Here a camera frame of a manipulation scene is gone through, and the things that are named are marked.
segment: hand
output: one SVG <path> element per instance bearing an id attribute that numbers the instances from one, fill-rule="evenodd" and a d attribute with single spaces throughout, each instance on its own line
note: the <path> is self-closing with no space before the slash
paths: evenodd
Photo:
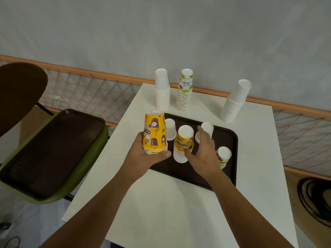
<path id="1" fill-rule="evenodd" d="M 139 132 L 118 171 L 119 174 L 124 175 L 133 183 L 141 178 L 153 164 L 171 156 L 171 152 L 168 150 L 158 154 L 147 155 L 142 148 L 142 142 L 143 132 Z"/>
<path id="2" fill-rule="evenodd" d="M 213 174 L 222 172 L 218 165 L 215 153 L 215 143 L 207 132 L 198 126 L 200 145 L 196 155 L 185 149 L 185 156 L 194 170 L 204 179 L 208 180 Z"/>

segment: floor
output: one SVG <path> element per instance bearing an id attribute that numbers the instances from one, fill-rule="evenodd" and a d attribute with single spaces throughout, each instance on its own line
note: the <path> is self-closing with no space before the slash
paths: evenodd
<path id="1" fill-rule="evenodd" d="M 18 125 L 0 138 L 0 163 L 14 151 L 20 143 L 27 139 L 49 115 L 34 108 Z M 301 205 L 296 193 L 296 185 L 304 176 L 291 172 L 285 172 L 287 186 L 290 195 L 292 212 L 296 223 L 296 232 L 299 248 L 325 248 L 331 244 L 331 228 L 328 228 L 313 219 Z M 12 220 L 18 216 L 16 227 L 5 240 L 0 240 L 0 247 L 10 237 L 19 235 L 22 239 L 21 247 L 38 247 L 52 233 L 60 228 L 65 210 L 70 202 L 62 199 L 46 205 L 28 204 L 13 193 L 6 190 L 0 183 L 0 221 Z M 102 244 L 103 248 L 110 247 L 110 242 Z"/>

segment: forearm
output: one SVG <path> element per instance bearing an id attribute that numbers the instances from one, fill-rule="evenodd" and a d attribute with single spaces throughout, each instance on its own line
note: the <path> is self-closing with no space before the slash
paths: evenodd
<path id="1" fill-rule="evenodd" d="M 99 248 L 133 181 L 120 174 L 106 184 L 77 214 L 57 230 L 40 248 Z"/>
<path id="2" fill-rule="evenodd" d="M 223 173 L 208 179 L 240 248 L 293 246 L 251 205 Z"/>

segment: cable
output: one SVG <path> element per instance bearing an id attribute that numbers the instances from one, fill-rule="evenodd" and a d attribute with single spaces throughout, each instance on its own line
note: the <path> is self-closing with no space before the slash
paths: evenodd
<path id="1" fill-rule="evenodd" d="M 19 238 L 19 236 L 12 237 L 12 238 L 7 242 L 7 244 L 5 245 L 4 248 L 6 248 L 7 245 L 9 244 L 9 242 L 10 242 L 12 239 L 14 239 L 14 238 L 18 238 L 18 242 L 19 242 L 19 244 L 18 244 L 15 248 L 19 248 L 19 245 L 21 244 L 21 239 Z"/>
<path id="2" fill-rule="evenodd" d="M 323 193 L 331 189 L 331 181 L 317 178 L 301 179 L 297 192 L 306 211 L 321 224 L 331 228 L 331 207 Z"/>

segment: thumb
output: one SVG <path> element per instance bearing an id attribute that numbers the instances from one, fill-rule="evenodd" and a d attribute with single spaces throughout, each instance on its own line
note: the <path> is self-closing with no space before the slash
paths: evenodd
<path id="1" fill-rule="evenodd" d="M 188 149 L 184 149 L 184 153 L 185 153 L 185 157 L 191 163 L 191 160 L 194 158 L 194 155 Z"/>
<path id="2" fill-rule="evenodd" d="M 158 154 L 148 155 L 146 158 L 148 160 L 148 163 L 152 166 L 153 164 L 161 162 L 161 161 L 167 159 L 170 156 L 171 156 L 171 151 L 164 150 L 164 151 L 161 151 Z"/>

